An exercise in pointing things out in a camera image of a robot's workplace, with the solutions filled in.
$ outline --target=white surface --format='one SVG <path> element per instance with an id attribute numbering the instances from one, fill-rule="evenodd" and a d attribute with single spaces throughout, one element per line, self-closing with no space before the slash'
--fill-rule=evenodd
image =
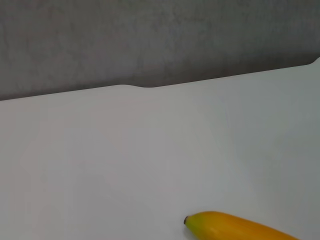
<path id="1" fill-rule="evenodd" d="M 185 240 L 218 210 L 320 235 L 320 62 L 0 102 L 6 240 Z"/>

